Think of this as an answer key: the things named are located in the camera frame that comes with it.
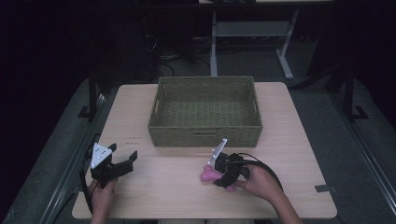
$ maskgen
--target human hand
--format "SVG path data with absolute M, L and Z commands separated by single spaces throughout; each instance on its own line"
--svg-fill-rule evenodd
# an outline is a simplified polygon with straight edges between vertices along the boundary
M 114 198 L 114 191 L 118 179 L 109 181 L 102 189 L 98 180 L 94 179 L 90 184 L 92 200 L 92 219 L 91 223 L 106 223 L 108 212 Z
M 284 193 L 275 179 L 260 166 L 248 164 L 250 176 L 247 181 L 236 180 L 235 185 L 245 191 L 263 198 L 269 203 L 274 203 Z

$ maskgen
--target dark background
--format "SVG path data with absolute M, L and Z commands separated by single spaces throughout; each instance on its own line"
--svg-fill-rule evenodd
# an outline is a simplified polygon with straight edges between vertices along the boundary
M 100 75 L 97 81 L 102 91 L 122 83 L 150 82 L 157 76 L 157 55 L 147 54 L 144 47 L 143 33 L 148 28 L 140 20 L 144 13 L 95 14 L 77 10 L 80 7 L 79 1 L 8 0 L 0 4 L 1 219 L 73 93 L 90 73 Z M 317 38 L 323 33 L 308 75 L 315 76 L 334 63 L 347 64 L 394 127 L 395 9 L 390 0 L 336 1 L 326 26 L 315 22 L 317 12 L 306 10 L 293 35 Z M 159 35 L 185 26 L 185 32 L 162 37 L 164 44 L 185 50 L 186 57 L 189 52 L 184 47 L 191 41 L 192 27 L 204 33 L 210 22 L 205 14 L 195 14 L 172 14 L 174 25 L 154 20 Z M 167 41 L 178 38 L 178 45 Z

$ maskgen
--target woven basket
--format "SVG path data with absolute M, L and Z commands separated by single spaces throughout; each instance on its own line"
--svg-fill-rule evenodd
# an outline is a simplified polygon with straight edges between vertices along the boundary
M 148 132 L 155 147 L 255 147 L 262 119 L 252 77 L 162 77 Z

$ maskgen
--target floor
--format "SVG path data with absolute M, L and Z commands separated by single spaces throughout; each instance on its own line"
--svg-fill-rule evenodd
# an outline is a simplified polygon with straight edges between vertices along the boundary
M 252 76 L 255 81 L 279 81 L 289 87 L 306 80 L 316 42 L 294 40 L 290 43 L 287 59 L 294 79 L 286 80 L 276 58 L 277 41 L 263 40 L 258 47 L 242 48 L 234 53 L 227 52 L 229 49 L 220 52 L 219 75 Z M 198 58 L 195 63 L 183 59 L 164 62 L 165 65 L 159 67 L 159 75 L 210 76 L 208 52 L 195 56 Z M 363 149 L 368 146 L 390 184 L 396 186 L 396 132 L 359 81 L 355 81 L 354 105 L 360 105 L 368 119 L 354 123 L 346 120 L 339 105 L 343 90 L 328 93 L 325 90 L 328 79 L 325 77 L 303 90 L 290 91 L 323 176 L 332 187 L 338 210 L 337 217 L 332 219 L 310 219 L 304 223 L 396 223 L 396 213 L 389 206 L 370 162 L 363 156 Z M 116 94 L 117 87 L 100 98 L 98 114 L 88 122 L 78 117 L 81 108 L 89 103 L 88 81 L 81 83 L 4 223 L 89 223 L 71 215 L 76 192 L 80 190 L 78 169 L 85 150 L 100 137 Z M 356 130 L 364 143 L 359 141 Z M 139 222 L 109 220 L 109 223 Z

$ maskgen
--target gray carpet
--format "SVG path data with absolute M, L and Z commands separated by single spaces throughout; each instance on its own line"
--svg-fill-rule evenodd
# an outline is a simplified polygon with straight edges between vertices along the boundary
M 220 54 L 220 76 L 253 76 L 256 81 L 281 81 L 288 86 L 306 79 L 305 74 L 315 49 L 315 43 L 294 42 L 290 45 L 287 58 L 295 75 L 294 80 L 283 77 L 273 48 L 260 51 L 248 50 L 235 54 Z M 208 62 L 207 54 L 197 57 Z M 209 76 L 209 67 L 201 60 L 189 63 L 176 60 L 167 63 L 175 76 Z M 172 76 L 169 67 L 161 66 L 164 76 Z M 318 164 L 327 184 L 334 187 L 332 197 L 338 216 L 328 220 L 305 220 L 304 223 L 396 223 L 383 193 L 361 155 L 359 144 L 344 122 L 332 96 L 323 90 L 326 79 L 322 79 L 304 91 L 291 91 L 291 97 L 304 125 L 308 139 L 318 159 Z M 106 122 L 111 104 L 117 93 L 114 89 L 100 106 L 98 116 L 91 123 L 78 118 L 84 105 L 88 105 L 88 84 L 84 82 L 64 111 L 40 158 L 26 180 L 11 210 L 13 213 L 5 223 L 39 223 L 46 211 L 51 210 L 51 198 L 55 193 L 59 203 L 64 204 L 73 191 L 79 189 L 77 170 L 67 174 L 70 179 L 60 186 L 64 170 L 76 148 L 87 148 L 96 133 L 100 133 Z M 369 119 L 357 120 L 365 140 L 375 150 L 384 172 L 395 184 L 396 133 L 376 108 L 367 90 L 357 83 L 355 103 L 363 107 Z M 56 223 L 89 223 L 71 216 L 76 196 L 65 205 Z M 60 206 L 52 211 L 56 214 Z M 110 220 L 110 223 L 136 223 L 138 220 Z

